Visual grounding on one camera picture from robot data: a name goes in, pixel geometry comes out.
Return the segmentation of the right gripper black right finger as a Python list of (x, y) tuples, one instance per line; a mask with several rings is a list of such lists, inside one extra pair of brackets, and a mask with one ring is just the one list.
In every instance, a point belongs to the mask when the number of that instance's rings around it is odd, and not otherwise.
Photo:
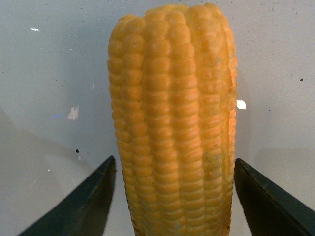
[(234, 182), (253, 236), (315, 234), (315, 212), (240, 158)]

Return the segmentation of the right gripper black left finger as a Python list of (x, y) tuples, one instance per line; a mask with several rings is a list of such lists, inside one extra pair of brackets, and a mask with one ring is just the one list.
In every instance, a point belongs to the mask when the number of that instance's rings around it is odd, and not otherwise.
[(116, 162), (108, 157), (21, 236), (101, 236), (114, 194)]

